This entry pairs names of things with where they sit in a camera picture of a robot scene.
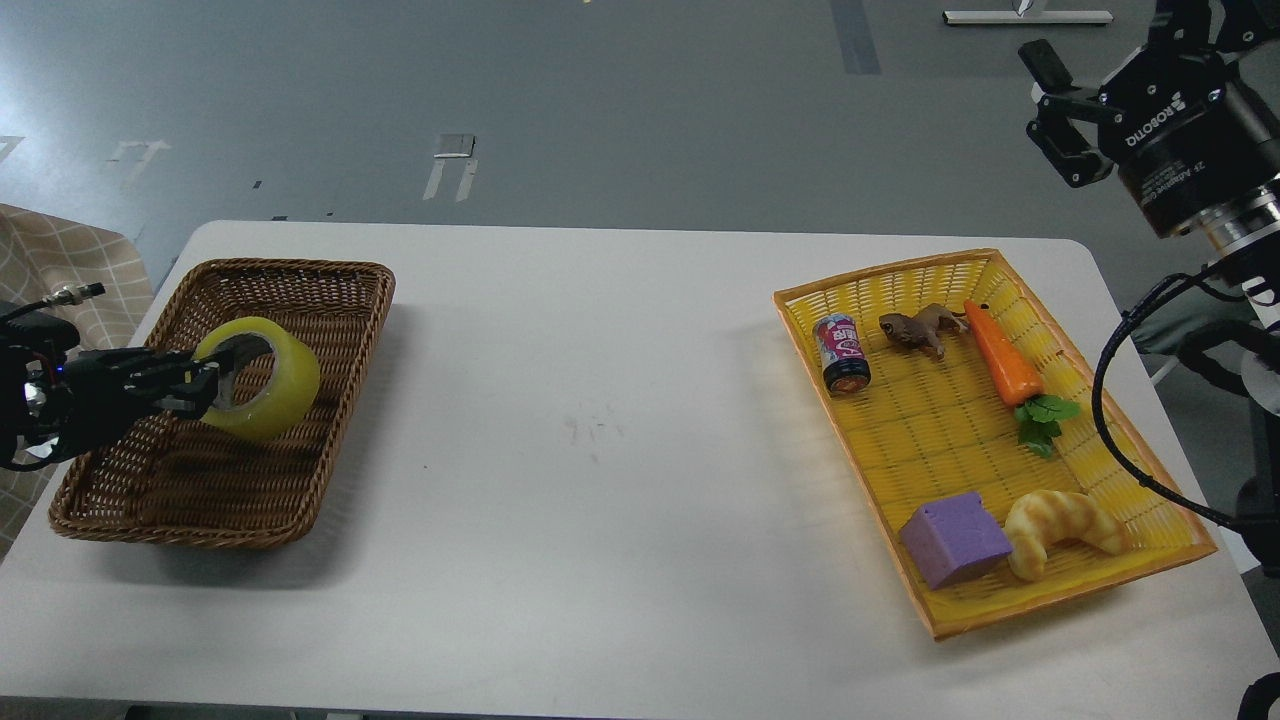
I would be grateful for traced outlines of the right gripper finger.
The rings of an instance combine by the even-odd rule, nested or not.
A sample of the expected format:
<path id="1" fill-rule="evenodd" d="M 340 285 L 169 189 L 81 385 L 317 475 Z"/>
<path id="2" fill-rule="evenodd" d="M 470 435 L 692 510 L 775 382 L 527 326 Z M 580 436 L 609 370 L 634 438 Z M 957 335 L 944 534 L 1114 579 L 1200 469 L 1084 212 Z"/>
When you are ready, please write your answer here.
<path id="1" fill-rule="evenodd" d="M 1075 83 L 1073 74 L 1046 38 L 1018 49 L 1018 56 L 1039 90 L 1036 117 L 1027 123 L 1027 136 L 1062 181 L 1080 188 L 1105 179 L 1114 168 L 1076 126 L 1112 120 L 1116 113 L 1100 101 L 1097 88 Z"/>
<path id="2" fill-rule="evenodd" d="M 1238 60 L 1277 38 L 1277 1 L 1157 1 L 1146 54 Z"/>

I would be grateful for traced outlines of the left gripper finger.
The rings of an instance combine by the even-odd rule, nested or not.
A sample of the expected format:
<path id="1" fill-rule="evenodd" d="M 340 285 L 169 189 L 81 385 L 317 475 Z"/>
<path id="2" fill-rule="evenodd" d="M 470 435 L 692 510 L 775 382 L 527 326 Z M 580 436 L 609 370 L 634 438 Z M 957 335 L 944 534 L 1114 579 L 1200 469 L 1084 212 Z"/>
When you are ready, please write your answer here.
<path id="1" fill-rule="evenodd" d="M 223 365 L 221 360 L 156 360 L 150 368 L 150 407 L 201 419 L 218 400 Z"/>

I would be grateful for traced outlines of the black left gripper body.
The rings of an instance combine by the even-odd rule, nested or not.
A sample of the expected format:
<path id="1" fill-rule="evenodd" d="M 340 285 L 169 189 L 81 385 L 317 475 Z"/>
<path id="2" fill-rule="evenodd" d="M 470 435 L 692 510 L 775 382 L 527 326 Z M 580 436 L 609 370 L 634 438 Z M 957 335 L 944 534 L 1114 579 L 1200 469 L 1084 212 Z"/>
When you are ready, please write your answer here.
<path id="1" fill-rule="evenodd" d="M 55 443 L 56 456 L 81 456 L 123 438 L 141 419 L 160 414 L 157 388 L 138 384 L 159 355 L 150 348 L 84 351 L 64 366 L 70 409 Z"/>

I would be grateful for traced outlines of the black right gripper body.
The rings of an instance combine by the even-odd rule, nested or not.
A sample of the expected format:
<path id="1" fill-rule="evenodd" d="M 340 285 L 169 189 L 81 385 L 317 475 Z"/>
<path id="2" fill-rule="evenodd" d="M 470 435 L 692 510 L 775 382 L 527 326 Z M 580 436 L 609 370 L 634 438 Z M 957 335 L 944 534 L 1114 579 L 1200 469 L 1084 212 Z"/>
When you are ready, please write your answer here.
<path id="1" fill-rule="evenodd" d="M 1158 237 L 1277 178 L 1277 118 L 1235 61 L 1144 47 L 1100 92 L 1121 117 L 1100 127 L 1100 151 Z"/>

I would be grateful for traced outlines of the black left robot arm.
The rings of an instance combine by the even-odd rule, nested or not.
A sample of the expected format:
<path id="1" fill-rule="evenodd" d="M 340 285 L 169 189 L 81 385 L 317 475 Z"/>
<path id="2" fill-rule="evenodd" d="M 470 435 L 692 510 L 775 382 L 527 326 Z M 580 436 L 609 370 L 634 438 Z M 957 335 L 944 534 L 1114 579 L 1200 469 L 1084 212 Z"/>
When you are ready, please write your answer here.
<path id="1" fill-rule="evenodd" d="M 114 443 L 141 419 L 169 411 L 200 419 L 234 384 L 228 351 L 148 347 L 81 350 L 81 334 L 52 315 L 105 293 L 69 284 L 31 304 L 3 302 L 3 468 L 36 471 Z"/>

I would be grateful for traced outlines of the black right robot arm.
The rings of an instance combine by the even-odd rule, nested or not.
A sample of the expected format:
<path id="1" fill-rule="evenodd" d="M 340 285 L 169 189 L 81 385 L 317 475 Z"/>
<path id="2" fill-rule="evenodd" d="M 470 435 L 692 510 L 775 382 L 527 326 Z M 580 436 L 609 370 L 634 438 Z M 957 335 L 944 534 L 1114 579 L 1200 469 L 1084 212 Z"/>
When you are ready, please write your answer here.
<path id="1" fill-rule="evenodd" d="M 1091 414 L 1103 446 L 1135 480 L 1238 534 L 1266 577 L 1277 577 L 1277 117 L 1239 74 L 1239 59 L 1277 38 L 1275 1 L 1160 1 L 1146 42 L 1098 87 L 1078 85 L 1052 45 L 1018 55 L 1039 88 L 1027 135 L 1079 188 L 1116 173 L 1153 232 L 1202 231 L 1217 258 L 1167 275 L 1123 314 L 1094 370 Z M 1215 320 L 1178 343 L 1178 361 L 1251 401 L 1256 474 L 1225 514 L 1142 471 L 1105 425 L 1105 373 L 1120 343 L 1189 288 L 1217 277 L 1239 288 L 1253 322 Z"/>

